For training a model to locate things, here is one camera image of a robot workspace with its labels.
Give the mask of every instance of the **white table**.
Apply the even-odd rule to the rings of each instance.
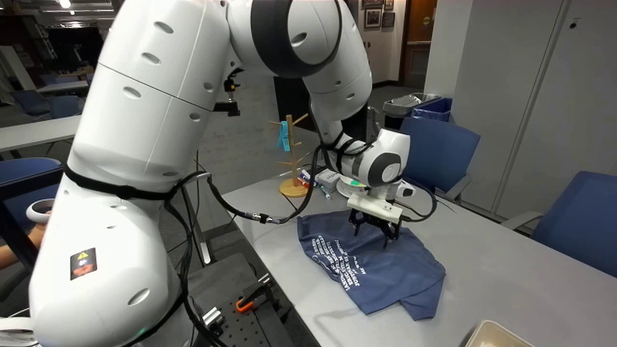
[[[49,121],[0,127],[0,152],[70,138],[78,133],[80,119],[82,115],[70,115]]]
[[[244,210],[290,214],[278,179],[228,192]],[[315,190],[305,215],[342,210]],[[617,345],[617,279],[456,204],[409,229],[446,266],[434,320],[415,321],[402,306],[365,316],[323,268],[305,256],[298,225],[236,217],[267,268],[325,345],[450,347],[481,320],[498,320],[539,347]]]
[[[89,88],[89,82],[87,81],[55,82],[55,84],[37,88],[37,92],[51,94],[51,92],[70,92],[70,90],[82,90],[82,88]]]

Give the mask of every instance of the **wire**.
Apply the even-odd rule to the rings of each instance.
[[[423,214],[417,208],[413,208],[413,206],[409,206],[409,204],[406,204],[402,200],[394,200],[396,204],[400,204],[400,206],[404,206],[404,208],[407,208],[407,210],[411,210],[413,214],[419,215],[419,217],[404,215],[406,221],[425,221],[425,219],[433,217],[433,214],[438,210],[436,194],[427,190],[427,188],[423,188],[423,187],[417,187],[417,188],[425,190],[431,196],[431,210],[429,210],[429,214]]]
[[[224,196],[222,192],[218,190],[218,187],[215,185],[213,181],[213,173],[205,173],[207,175],[207,181],[211,185],[211,190],[215,194],[215,198],[226,208],[230,210],[232,214],[236,215],[242,215],[245,219],[255,219],[255,221],[261,221],[261,223],[288,223],[290,219],[294,219],[296,215],[299,215],[311,202],[311,196],[313,196],[313,190],[315,190],[315,177],[317,177],[317,161],[319,161],[319,154],[321,150],[325,148],[325,144],[319,144],[313,152],[313,161],[311,161],[311,179],[309,179],[309,190],[307,190],[307,196],[303,198],[301,206],[296,208],[290,215],[284,215],[284,217],[276,217],[276,215],[271,215],[271,214],[255,214],[255,212],[244,212],[244,210],[238,210],[236,206],[232,206]]]
[[[28,306],[28,308],[22,308],[22,310],[18,310],[18,312],[12,312],[8,318],[20,316],[20,314],[30,312],[30,310],[31,310],[30,306]]]
[[[195,169],[199,171],[203,165],[201,165],[201,160],[199,160],[199,150],[195,152]],[[195,198],[197,198],[197,206],[195,206],[195,214],[199,215],[199,210],[201,210],[201,185],[199,185],[199,179],[195,181]]]
[[[188,239],[184,239],[184,241],[180,241],[178,244],[170,246],[170,248],[168,248],[168,254],[174,252],[176,248],[180,248],[182,244],[186,244],[186,242],[188,242]]]
[[[193,177],[197,177],[201,171],[195,171],[192,175],[188,175],[186,179],[182,179],[170,192],[170,198],[165,200],[165,208],[168,214],[172,214],[184,227],[188,241],[193,239],[193,217],[192,217],[192,225],[182,217],[182,214],[178,212],[178,208],[172,204],[172,198],[176,196],[178,190],[184,192],[184,200],[188,204],[188,192],[182,188],[186,187]],[[222,343],[213,331],[207,329],[207,325],[203,323],[203,320],[197,316],[195,308],[192,306],[192,295],[190,295],[190,279],[188,279],[188,273],[190,273],[190,268],[192,268],[192,260],[193,260],[193,242],[188,242],[186,246],[186,252],[182,256],[182,264],[180,264],[180,271],[178,271],[178,277],[180,277],[180,285],[182,285],[182,291],[180,295],[176,296],[174,304],[170,306],[170,310],[166,312],[166,316],[157,321],[155,325],[151,325],[145,333],[138,335],[134,341],[126,343],[126,347],[132,347],[151,335],[155,335],[172,316],[174,312],[184,304],[186,310],[188,310],[188,316],[190,320],[193,321],[195,329],[199,331],[199,337],[205,337],[211,345],[215,347],[226,347],[226,343]]]
[[[172,202],[168,202],[168,208],[174,210],[174,215],[176,219],[182,221],[186,233],[188,233],[188,241],[195,239],[195,233],[193,233],[193,215],[190,212],[190,196],[188,196],[188,190],[182,190],[182,196],[184,196],[184,202],[186,202],[186,208],[188,208],[188,215],[190,215],[190,223],[192,227],[188,225],[188,221],[182,217],[182,214],[172,206]],[[192,258],[193,258],[193,242],[188,242],[186,246],[186,258],[182,262],[182,269],[180,269],[180,281],[182,281],[182,287],[184,287],[184,304],[186,304],[186,310],[190,314],[190,320],[193,321],[193,325],[197,327],[199,335],[205,337],[211,345],[217,345],[217,347],[224,347],[226,343],[222,343],[213,331],[207,329],[205,321],[199,318],[199,314],[195,312],[195,306],[192,302],[192,295],[190,295],[190,279],[188,279],[188,273],[190,273],[190,268],[192,268]]]

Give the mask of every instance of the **ceiling light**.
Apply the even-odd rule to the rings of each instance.
[[[72,0],[58,0],[60,7],[72,7]]]
[[[85,27],[82,21],[68,21],[64,27],[76,28],[76,27]]]

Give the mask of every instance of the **pliers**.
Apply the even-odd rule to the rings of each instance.
[[[257,283],[249,285],[244,295],[236,300],[236,312],[247,314],[251,310],[257,310],[263,302],[267,302],[272,296],[271,291],[271,273],[265,273],[257,279]]]

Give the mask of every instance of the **person's arm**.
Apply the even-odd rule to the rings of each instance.
[[[37,223],[30,233],[30,239],[35,242],[37,248],[43,242],[43,235],[45,235],[43,223]],[[14,250],[8,244],[0,246],[0,269],[12,266],[16,262],[18,262],[18,256],[14,254]]]

